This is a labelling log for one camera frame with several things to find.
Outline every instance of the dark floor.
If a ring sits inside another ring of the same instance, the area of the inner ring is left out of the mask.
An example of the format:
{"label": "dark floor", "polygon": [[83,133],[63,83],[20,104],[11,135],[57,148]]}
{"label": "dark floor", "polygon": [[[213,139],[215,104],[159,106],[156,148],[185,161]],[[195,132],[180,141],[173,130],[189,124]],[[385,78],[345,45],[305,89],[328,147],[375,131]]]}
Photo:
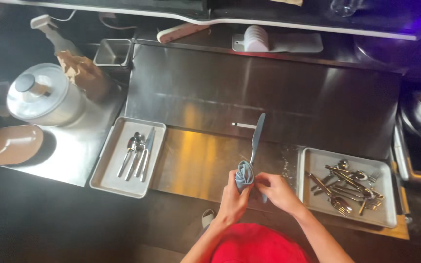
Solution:
{"label": "dark floor", "polygon": [[[153,190],[133,199],[0,168],[0,262],[178,262],[207,208],[219,204]],[[248,210],[242,222],[288,234],[316,261],[289,215]],[[328,230],[357,263],[421,261],[417,242]]]}

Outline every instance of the rolled napkin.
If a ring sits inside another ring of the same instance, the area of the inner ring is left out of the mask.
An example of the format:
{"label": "rolled napkin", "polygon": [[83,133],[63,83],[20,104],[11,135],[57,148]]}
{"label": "rolled napkin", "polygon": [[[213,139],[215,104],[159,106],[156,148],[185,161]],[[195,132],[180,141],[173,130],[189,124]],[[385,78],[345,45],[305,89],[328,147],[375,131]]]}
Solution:
{"label": "rolled napkin", "polygon": [[[243,160],[238,164],[238,171],[235,175],[235,182],[237,184],[238,192],[241,194],[243,189],[247,188],[254,182],[253,166],[247,161]],[[262,202],[267,202],[267,196],[262,195]]]}

